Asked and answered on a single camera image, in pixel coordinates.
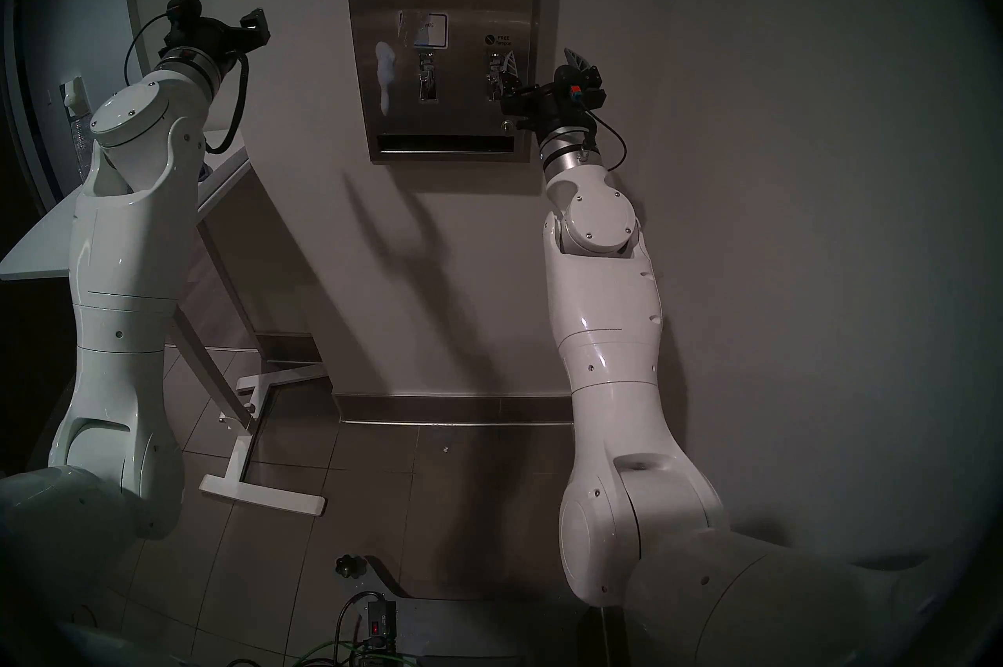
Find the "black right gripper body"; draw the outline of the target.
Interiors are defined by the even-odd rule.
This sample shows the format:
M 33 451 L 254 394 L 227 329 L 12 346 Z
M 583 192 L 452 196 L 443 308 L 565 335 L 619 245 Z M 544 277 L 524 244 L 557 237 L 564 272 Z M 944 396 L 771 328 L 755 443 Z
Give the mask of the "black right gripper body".
M 516 119 L 516 128 L 532 132 L 543 143 L 552 133 L 568 128 L 594 142 L 597 121 L 591 112 L 601 108 L 607 93 L 600 86 L 578 82 L 552 82 L 524 86 L 514 96 L 501 96 L 503 114 Z

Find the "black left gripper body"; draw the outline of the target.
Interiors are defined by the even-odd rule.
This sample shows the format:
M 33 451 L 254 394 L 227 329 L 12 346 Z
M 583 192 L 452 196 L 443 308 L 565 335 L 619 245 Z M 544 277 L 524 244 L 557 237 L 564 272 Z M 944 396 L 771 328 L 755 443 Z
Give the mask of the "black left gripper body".
M 235 58 L 253 50 L 253 29 L 197 18 L 188 25 L 188 45 L 212 59 Z

